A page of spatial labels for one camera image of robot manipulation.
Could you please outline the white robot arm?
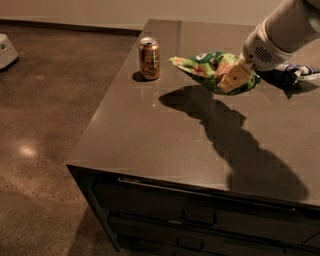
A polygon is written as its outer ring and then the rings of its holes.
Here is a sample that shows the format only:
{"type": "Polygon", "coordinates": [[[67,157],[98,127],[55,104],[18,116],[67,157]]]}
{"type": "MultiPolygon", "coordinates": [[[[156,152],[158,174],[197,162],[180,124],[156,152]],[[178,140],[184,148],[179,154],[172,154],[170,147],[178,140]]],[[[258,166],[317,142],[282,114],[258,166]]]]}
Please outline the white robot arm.
{"type": "Polygon", "coordinates": [[[254,71],[269,71],[320,37],[320,0],[283,2],[246,39],[239,59],[218,88],[229,93],[250,81],[254,71]]]}

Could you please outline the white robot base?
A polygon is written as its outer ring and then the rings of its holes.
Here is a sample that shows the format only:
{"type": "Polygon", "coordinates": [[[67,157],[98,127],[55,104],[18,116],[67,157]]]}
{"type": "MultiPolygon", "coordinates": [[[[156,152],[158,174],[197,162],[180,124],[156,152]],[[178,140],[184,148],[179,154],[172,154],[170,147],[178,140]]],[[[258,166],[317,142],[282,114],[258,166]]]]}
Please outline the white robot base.
{"type": "Polygon", "coordinates": [[[6,34],[0,34],[0,70],[16,61],[18,52],[6,34]]]}

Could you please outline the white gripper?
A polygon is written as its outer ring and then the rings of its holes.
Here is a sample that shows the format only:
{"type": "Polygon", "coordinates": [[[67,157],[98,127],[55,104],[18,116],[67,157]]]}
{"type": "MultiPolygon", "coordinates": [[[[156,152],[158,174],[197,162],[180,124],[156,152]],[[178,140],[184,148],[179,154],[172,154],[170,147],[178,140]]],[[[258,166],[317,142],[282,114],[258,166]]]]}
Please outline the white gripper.
{"type": "Polygon", "coordinates": [[[259,71],[272,70],[292,57],[301,45],[301,25],[266,19],[246,39],[242,50],[245,61],[218,66],[217,88],[224,94],[239,88],[252,78],[253,66],[259,71]]]}

